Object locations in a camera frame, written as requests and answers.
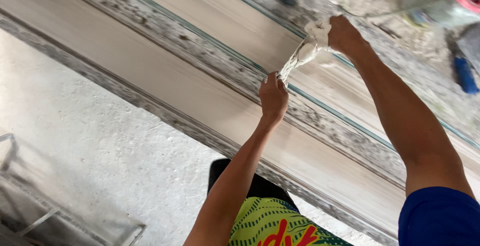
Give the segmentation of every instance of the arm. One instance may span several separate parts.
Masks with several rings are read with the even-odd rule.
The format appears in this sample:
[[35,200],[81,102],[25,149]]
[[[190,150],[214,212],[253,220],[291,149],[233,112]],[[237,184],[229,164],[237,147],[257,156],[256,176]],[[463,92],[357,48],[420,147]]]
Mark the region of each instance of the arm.
[[213,185],[184,246],[225,246],[233,222],[247,197],[267,140],[287,111],[289,95],[277,73],[260,87],[262,117],[252,136]]
[[355,65],[375,102],[381,125],[406,166],[406,195],[441,186],[474,198],[462,161],[444,129],[418,96],[378,58],[343,16],[330,18],[329,45]]

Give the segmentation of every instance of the hand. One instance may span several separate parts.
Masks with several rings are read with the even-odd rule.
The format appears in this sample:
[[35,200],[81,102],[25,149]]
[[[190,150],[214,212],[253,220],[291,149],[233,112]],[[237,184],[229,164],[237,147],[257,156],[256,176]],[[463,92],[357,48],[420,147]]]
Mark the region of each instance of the hand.
[[346,17],[332,16],[330,17],[330,25],[332,25],[332,29],[328,33],[328,45],[344,53],[347,57],[350,57],[365,45],[370,45]]
[[267,82],[261,83],[260,99],[262,120],[272,126],[277,126],[282,120],[289,106],[289,93],[281,80],[277,80],[277,73],[268,75]]

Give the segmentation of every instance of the person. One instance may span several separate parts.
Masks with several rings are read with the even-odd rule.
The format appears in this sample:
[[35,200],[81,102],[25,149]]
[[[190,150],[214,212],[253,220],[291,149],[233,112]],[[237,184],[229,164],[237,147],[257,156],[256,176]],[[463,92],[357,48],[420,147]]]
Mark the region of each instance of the person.
[[[406,166],[400,246],[480,245],[480,205],[444,129],[415,93],[343,16],[330,18],[329,46],[362,76],[381,124]],[[255,174],[288,106],[276,73],[261,83],[262,117],[233,160],[215,161],[209,192],[185,246],[349,245],[303,217],[288,194]]]

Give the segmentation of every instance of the black shorts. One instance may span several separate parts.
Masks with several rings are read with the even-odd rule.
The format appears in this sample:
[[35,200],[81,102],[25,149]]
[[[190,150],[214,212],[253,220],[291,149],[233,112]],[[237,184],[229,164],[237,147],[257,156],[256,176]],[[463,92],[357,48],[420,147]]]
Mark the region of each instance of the black shorts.
[[[225,170],[227,165],[231,162],[230,159],[219,159],[213,161],[212,165],[210,166],[210,174],[208,177],[208,192],[212,188],[213,184],[222,172]],[[268,180],[262,178],[261,176],[255,174],[253,176],[253,180],[251,181],[250,190],[248,191],[246,198],[257,197],[257,198],[275,198],[283,200],[299,212],[295,203],[290,198],[289,193],[284,189],[278,187],[277,185],[269,182]]]

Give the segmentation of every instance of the blue paint roller handle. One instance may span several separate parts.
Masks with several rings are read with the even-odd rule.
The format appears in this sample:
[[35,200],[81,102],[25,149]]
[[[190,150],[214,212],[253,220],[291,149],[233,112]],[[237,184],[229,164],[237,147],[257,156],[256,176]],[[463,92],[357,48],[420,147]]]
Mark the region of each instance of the blue paint roller handle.
[[468,94],[476,94],[480,90],[475,84],[475,78],[473,77],[472,68],[469,62],[465,58],[455,58],[455,69],[458,74],[458,81],[464,92]]

